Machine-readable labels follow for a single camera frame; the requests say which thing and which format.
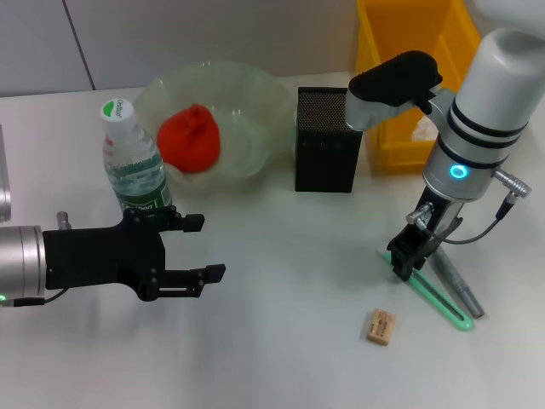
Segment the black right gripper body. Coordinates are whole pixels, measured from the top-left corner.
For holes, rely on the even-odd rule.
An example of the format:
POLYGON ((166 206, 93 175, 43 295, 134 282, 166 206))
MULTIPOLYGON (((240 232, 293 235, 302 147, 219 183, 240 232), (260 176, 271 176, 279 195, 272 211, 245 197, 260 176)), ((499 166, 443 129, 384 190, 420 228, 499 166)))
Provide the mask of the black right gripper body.
POLYGON ((450 229, 462 207, 462 202, 445 199, 426 187, 416 208, 405 216, 406 226, 398 235, 406 235, 415 240, 415 255, 425 252, 432 254, 439 247, 439 240, 421 230, 416 224, 417 221, 424 222, 432 233, 442 235, 445 230, 450 229))

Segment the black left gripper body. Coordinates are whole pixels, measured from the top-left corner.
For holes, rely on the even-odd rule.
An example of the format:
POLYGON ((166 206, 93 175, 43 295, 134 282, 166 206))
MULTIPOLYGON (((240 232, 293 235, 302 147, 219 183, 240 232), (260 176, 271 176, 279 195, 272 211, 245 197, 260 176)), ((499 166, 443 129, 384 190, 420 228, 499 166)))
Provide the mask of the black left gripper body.
POLYGON ((159 296, 159 275, 165 270, 160 233, 167 227, 167 209, 127 209, 109 228, 45 231, 48 290, 120 284, 144 302, 159 296))

